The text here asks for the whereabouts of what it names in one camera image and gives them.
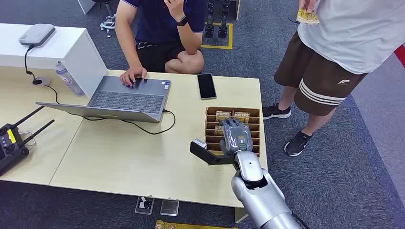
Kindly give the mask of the standing person's right hand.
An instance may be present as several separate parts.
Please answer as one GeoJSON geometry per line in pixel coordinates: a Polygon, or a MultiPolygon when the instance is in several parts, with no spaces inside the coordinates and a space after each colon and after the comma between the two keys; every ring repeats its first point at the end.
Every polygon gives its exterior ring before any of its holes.
{"type": "Polygon", "coordinates": [[[314,11],[317,1],[318,0],[299,0],[298,7],[306,10],[308,13],[311,13],[314,11]]]}

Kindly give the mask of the seated person's right hand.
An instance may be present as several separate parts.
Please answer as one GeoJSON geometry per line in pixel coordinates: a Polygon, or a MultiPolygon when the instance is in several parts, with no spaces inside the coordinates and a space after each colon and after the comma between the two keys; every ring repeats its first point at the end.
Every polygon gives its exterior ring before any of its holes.
{"type": "Polygon", "coordinates": [[[128,70],[120,76],[120,81],[124,86],[132,87],[137,78],[145,78],[147,76],[147,70],[142,66],[130,66],[128,70]]]}

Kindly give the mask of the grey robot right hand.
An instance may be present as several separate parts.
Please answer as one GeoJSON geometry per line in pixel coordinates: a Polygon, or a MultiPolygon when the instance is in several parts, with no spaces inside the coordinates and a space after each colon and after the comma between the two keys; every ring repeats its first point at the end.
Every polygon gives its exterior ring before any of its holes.
{"type": "Polygon", "coordinates": [[[219,123],[222,127],[224,138],[220,140],[220,149],[226,156],[239,151],[252,151],[253,139],[249,126],[237,119],[229,118],[219,123]]]}

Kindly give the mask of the seated person's left hand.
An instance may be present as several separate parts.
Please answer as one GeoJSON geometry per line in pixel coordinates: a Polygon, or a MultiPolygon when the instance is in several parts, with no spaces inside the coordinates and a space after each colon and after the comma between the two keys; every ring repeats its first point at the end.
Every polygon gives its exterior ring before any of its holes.
{"type": "Polygon", "coordinates": [[[176,22],[180,22],[185,17],[184,0],[164,0],[164,3],[176,22]]]}

